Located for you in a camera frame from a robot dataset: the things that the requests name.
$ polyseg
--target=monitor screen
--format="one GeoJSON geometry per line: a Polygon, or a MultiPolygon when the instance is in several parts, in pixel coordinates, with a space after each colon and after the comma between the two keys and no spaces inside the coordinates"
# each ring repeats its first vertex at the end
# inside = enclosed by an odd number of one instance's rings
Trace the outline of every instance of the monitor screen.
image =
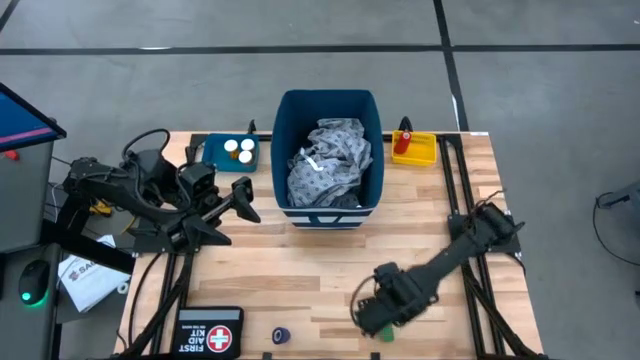
{"type": "Polygon", "coordinates": [[[0,84],[0,151],[17,149],[66,136],[55,122],[0,84]]]}

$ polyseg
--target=gray cloth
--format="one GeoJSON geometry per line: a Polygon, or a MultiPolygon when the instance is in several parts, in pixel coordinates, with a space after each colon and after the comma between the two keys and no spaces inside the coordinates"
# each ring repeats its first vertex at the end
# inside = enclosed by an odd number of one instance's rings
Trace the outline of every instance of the gray cloth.
{"type": "Polygon", "coordinates": [[[358,119],[318,120],[318,129],[308,137],[313,145],[304,153],[323,169],[316,171],[300,154],[289,160],[289,204],[357,207],[360,179],[373,162],[371,144],[363,135],[358,119]]]}

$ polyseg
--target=blue bin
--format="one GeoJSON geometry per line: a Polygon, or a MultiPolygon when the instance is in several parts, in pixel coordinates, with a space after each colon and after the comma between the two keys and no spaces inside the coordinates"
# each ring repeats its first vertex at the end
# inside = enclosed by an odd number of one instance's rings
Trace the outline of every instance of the blue bin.
{"type": "Polygon", "coordinates": [[[282,97],[271,141],[273,188],[278,206],[296,227],[349,229],[362,224],[382,195],[384,149],[382,128],[375,100],[366,90],[291,90],[282,97]],[[357,118],[371,143],[373,162],[365,171],[360,188],[360,208],[293,207],[287,200],[287,161],[307,146],[307,136],[324,118],[357,118]]]}

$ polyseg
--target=wooden table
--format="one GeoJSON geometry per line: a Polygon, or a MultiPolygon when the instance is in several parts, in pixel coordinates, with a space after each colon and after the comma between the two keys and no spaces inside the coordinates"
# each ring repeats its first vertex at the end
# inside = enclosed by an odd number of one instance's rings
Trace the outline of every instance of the wooden table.
{"type": "MultiPolygon", "coordinates": [[[[182,164],[191,134],[173,132],[164,156],[176,165],[182,164]]],[[[489,136],[461,136],[474,198],[485,198],[501,189],[489,136]]],[[[233,245],[204,247],[196,256],[189,306],[243,307],[243,358],[261,358],[263,352],[272,352],[275,359],[368,359],[371,352],[380,352],[383,359],[475,357],[460,270],[441,282],[438,304],[403,328],[395,329],[392,343],[362,337],[349,317],[352,292],[377,265],[388,261],[401,267],[423,263],[449,244],[446,217],[450,207],[440,155],[436,165],[423,168],[392,164],[387,154],[382,200],[365,224],[357,230],[311,231],[294,228],[278,208],[269,143],[260,145],[258,170],[250,177],[256,196],[252,205],[262,223],[241,220],[233,211],[222,217],[219,230],[232,239],[233,245]],[[287,344],[272,344],[271,332],[277,326],[291,331],[292,339],[287,344]]],[[[386,143],[385,151],[389,152],[389,148],[386,143]]],[[[450,152],[463,209],[453,149],[450,152]]],[[[240,175],[216,175],[221,195],[229,193],[231,183],[240,175]]],[[[506,206],[500,196],[494,202],[502,208],[506,206]]],[[[136,261],[120,324],[120,333],[125,337],[133,293],[152,257],[144,255],[136,261]]],[[[156,311],[166,259],[167,255],[163,255],[158,260],[143,285],[135,313],[134,338],[156,311]]],[[[181,267],[180,260],[176,269],[181,267]]],[[[487,261],[498,309],[524,343],[541,352],[522,268],[503,254],[488,254],[487,261]]],[[[372,290],[365,288],[361,296],[372,290]]],[[[488,320],[484,311],[480,312],[487,351],[492,351],[488,320]]],[[[173,311],[167,317],[162,352],[169,351],[174,317],[173,311]]],[[[122,351],[120,342],[115,351],[122,351]]]]}

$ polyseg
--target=concrete floor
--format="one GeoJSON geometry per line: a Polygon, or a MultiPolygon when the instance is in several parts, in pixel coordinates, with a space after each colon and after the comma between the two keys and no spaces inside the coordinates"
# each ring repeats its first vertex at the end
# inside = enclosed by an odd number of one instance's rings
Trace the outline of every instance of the concrete floor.
{"type": "MultiPolygon", "coordinates": [[[[8,3],[0,0],[0,6],[8,3]]],[[[640,43],[640,3],[446,0],[454,45],[640,43]]],[[[2,48],[299,44],[439,44],[431,1],[21,0],[2,48]]],[[[521,235],[527,282],[548,355],[636,359],[640,271],[609,256],[591,225],[594,197],[640,179],[640,53],[456,53],[472,131],[489,131],[521,235]]],[[[455,130],[440,52],[0,56],[0,81],[69,137],[56,156],[116,163],[133,134],[270,129],[291,88],[366,88],[385,129],[403,115],[455,130]]],[[[52,181],[66,169],[54,164],[52,181]]],[[[603,239],[640,261],[640,226],[622,205],[598,214],[603,239]]],[[[92,223],[117,232],[126,215],[92,223]]],[[[124,298],[64,326],[62,356],[106,357],[124,298]]]]}

